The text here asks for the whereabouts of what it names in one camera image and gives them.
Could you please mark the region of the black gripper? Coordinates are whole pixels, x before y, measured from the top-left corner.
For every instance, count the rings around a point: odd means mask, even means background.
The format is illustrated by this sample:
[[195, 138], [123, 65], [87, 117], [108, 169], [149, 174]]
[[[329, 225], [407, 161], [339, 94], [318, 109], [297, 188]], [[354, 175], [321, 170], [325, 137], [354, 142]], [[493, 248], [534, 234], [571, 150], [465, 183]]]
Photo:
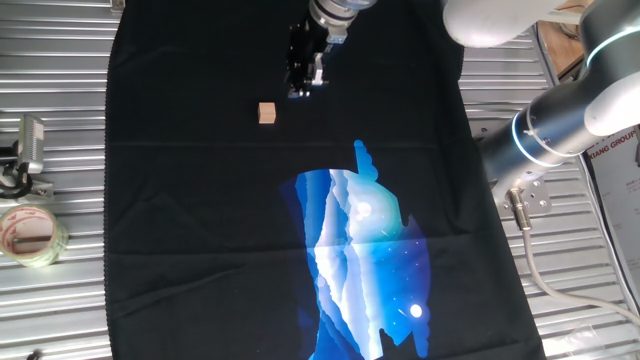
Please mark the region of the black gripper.
[[287, 55], [287, 80], [291, 84], [287, 97], [307, 98], [313, 91], [316, 55], [325, 52], [328, 31], [316, 22], [300, 22], [290, 27]]

